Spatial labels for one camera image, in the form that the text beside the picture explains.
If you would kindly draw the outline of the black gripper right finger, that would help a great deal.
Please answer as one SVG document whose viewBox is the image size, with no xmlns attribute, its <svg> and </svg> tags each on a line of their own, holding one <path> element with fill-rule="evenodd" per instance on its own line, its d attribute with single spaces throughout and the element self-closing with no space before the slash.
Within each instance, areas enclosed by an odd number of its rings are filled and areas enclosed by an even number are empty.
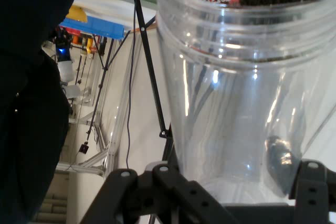
<svg viewBox="0 0 336 224">
<path fill-rule="evenodd" d="M 304 161 L 300 148 L 278 136 L 270 136 L 265 148 L 275 193 L 295 200 L 291 223 L 329 223 L 329 212 L 335 212 L 335 172 L 318 161 Z"/>
</svg>

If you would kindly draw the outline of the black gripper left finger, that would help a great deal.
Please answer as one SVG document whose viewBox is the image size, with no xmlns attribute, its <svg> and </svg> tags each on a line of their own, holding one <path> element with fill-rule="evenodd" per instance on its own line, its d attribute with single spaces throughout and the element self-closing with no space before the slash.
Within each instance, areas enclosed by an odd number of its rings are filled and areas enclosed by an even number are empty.
<svg viewBox="0 0 336 224">
<path fill-rule="evenodd" d="M 109 174 L 81 223 L 139 223 L 155 215 L 161 223 L 237 223 L 199 183 L 160 163 L 138 175 L 132 169 Z"/>
</svg>

